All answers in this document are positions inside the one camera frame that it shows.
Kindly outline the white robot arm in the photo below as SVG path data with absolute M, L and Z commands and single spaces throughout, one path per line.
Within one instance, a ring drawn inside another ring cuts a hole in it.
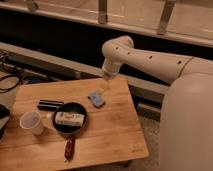
M 170 85 L 162 103 L 159 171 L 213 171 L 213 60 L 139 50 L 131 37 L 102 46 L 107 80 L 127 64 Z

